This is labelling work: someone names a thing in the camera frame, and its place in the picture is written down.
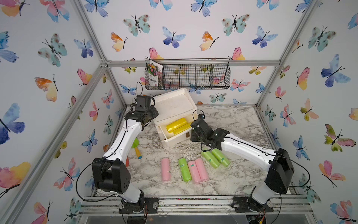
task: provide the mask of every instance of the marble table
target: marble table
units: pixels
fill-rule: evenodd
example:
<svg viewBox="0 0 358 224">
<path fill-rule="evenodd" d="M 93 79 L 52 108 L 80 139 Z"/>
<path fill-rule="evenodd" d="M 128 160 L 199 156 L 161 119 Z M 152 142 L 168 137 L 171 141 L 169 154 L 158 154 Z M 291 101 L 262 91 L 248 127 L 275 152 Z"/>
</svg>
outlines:
<svg viewBox="0 0 358 224">
<path fill-rule="evenodd" d="M 213 128 L 223 128 L 236 136 L 265 148 L 271 148 L 268 138 L 252 106 L 198 105 L 205 112 L 207 123 Z M 131 183 L 144 191 L 146 196 L 170 195 L 247 195 L 253 187 L 265 179 L 267 172 L 252 162 L 230 152 L 223 152 L 231 161 L 225 168 L 214 169 L 200 154 L 200 143 L 183 141 L 174 147 L 164 148 L 159 140 L 154 124 L 148 125 L 138 135 L 138 149 L 142 158 L 138 159 L 135 150 L 129 153 Z M 170 159 L 171 181 L 161 181 L 161 159 Z M 187 161 L 202 158 L 210 180 L 194 185 L 184 182 L 178 160 Z M 96 196 L 110 195 L 98 190 Z"/>
</svg>

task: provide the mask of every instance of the white foam box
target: white foam box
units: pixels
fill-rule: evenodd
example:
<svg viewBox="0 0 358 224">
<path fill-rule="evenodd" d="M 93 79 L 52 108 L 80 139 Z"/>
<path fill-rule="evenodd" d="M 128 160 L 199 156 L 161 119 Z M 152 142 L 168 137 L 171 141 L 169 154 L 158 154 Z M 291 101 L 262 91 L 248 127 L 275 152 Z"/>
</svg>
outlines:
<svg viewBox="0 0 358 224">
<path fill-rule="evenodd" d="M 155 127 L 158 131 L 159 138 L 164 147 L 172 147 L 184 140 L 190 139 L 192 129 L 189 128 L 177 135 L 169 133 L 166 129 L 168 124 L 173 123 L 180 118 L 185 118 L 188 123 L 198 118 L 197 109 L 189 91 L 185 88 L 174 90 L 154 97 L 155 108 L 159 115 L 154 119 Z"/>
</svg>

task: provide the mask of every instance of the pink garbage bag roll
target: pink garbage bag roll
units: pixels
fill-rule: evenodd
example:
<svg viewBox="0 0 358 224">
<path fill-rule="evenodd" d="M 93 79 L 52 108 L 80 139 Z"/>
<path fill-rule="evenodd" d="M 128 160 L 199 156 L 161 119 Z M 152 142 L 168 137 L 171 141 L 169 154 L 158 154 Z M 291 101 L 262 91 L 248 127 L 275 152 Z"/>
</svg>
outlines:
<svg viewBox="0 0 358 224">
<path fill-rule="evenodd" d="M 199 171 L 197 169 L 197 165 L 195 164 L 195 161 L 189 161 L 188 166 L 189 166 L 190 174 L 193 179 L 193 183 L 194 184 L 200 183 L 201 179 L 200 179 Z"/>
<path fill-rule="evenodd" d="M 163 158 L 161 160 L 161 181 L 170 181 L 170 162 L 169 158 Z"/>
<path fill-rule="evenodd" d="M 200 175 L 200 179 L 202 182 L 209 180 L 208 173 L 206 172 L 204 162 L 201 158 L 195 160 L 195 164 L 197 165 L 197 169 Z"/>
</svg>

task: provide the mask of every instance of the black wire basket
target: black wire basket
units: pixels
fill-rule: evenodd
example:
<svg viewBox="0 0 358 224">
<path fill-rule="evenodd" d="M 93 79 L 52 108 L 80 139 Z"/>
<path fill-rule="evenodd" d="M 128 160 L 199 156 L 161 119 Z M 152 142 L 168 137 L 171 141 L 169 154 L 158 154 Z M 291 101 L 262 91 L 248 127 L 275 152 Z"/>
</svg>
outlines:
<svg viewBox="0 0 358 224">
<path fill-rule="evenodd" d="M 229 59 L 221 58 L 207 63 L 202 61 L 205 58 L 199 59 L 152 60 L 163 65 L 162 73 L 158 75 L 158 86 L 149 84 L 148 66 L 150 66 L 150 60 L 146 60 L 145 88 L 147 90 L 176 90 L 180 88 L 205 90 L 230 87 Z"/>
</svg>

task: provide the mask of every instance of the green garbage bag roll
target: green garbage bag roll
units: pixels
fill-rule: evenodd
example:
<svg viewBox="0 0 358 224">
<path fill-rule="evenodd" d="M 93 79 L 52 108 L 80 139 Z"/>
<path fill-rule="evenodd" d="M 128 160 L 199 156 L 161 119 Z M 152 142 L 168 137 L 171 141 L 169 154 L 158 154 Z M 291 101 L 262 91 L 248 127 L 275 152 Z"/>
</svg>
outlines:
<svg viewBox="0 0 358 224">
<path fill-rule="evenodd" d="M 230 161 L 224 156 L 224 154 L 218 150 L 217 148 L 213 149 L 211 151 L 213 153 L 213 155 L 218 159 L 218 161 L 221 162 L 221 164 L 224 166 L 224 167 L 227 167 L 230 165 Z"/>
<path fill-rule="evenodd" d="M 189 167 L 185 158 L 179 159 L 179 167 L 182 172 L 183 181 L 188 182 L 192 180 L 192 176 L 190 175 Z"/>
<path fill-rule="evenodd" d="M 202 152 L 202 156 L 210 163 L 210 165 L 216 169 L 220 166 L 220 162 L 213 156 L 213 154 L 209 151 Z"/>
</svg>

